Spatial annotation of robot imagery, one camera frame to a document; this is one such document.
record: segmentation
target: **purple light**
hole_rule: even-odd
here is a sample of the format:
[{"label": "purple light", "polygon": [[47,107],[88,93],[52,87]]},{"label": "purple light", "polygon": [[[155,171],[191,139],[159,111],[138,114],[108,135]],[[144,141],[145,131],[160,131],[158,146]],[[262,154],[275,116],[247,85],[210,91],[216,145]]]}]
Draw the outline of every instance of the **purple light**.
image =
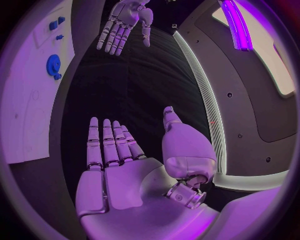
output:
[{"label": "purple light", "polygon": [[245,20],[237,5],[231,0],[224,0],[221,8],[226,16],[235,49],[252,50],[252,42]]}]

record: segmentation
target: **purple led strip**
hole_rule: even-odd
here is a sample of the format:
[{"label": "purple led strip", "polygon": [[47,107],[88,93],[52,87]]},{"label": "purple led strip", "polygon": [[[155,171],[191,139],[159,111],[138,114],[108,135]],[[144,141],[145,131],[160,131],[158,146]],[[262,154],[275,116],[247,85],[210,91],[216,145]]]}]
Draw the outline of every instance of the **purple led strip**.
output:
[{"label": "purple led strip", "polygon": [[221,8],[228,21],[234,48],[242,51],[252,50],[250,34],[237,5],[231,0],[224,0]]}]

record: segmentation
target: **screw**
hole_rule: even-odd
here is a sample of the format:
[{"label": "screw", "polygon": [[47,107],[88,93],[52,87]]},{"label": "screw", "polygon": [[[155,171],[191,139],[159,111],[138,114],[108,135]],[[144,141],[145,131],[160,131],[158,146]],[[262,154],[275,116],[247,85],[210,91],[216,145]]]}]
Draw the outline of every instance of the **screw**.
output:
[{"label": "screw", "polygon": [[175,199],[176,199],[178,202],[180,202],[180,201],[183,199],[183,196],[181,196],[180,194],[177,194],[177,195],[175,196]]}]

